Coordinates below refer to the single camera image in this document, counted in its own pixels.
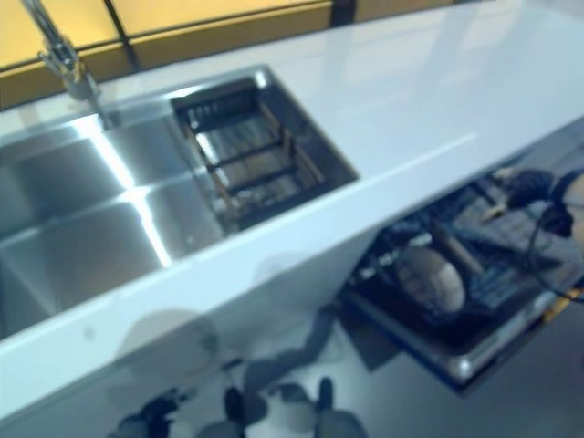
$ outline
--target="glossy countertop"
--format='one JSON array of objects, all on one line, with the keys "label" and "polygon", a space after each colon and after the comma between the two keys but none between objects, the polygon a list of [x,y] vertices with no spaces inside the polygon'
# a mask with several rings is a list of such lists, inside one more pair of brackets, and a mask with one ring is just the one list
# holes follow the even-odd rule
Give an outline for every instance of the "glossy countertop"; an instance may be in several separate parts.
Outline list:
[{"label": "glossy countertop", "polygon": [[[569,0],[460,5],[103,84],[106,101],[124,100],[267,64],[360,179],[3,342],[0,419],[115,360],[132,328],[161,308],[211,312],[581,117],[583,11]],[[44,99],[0,114],[0,132],[83,111],[67,96]],[[148,327],[134,347],[182,322]]]}]

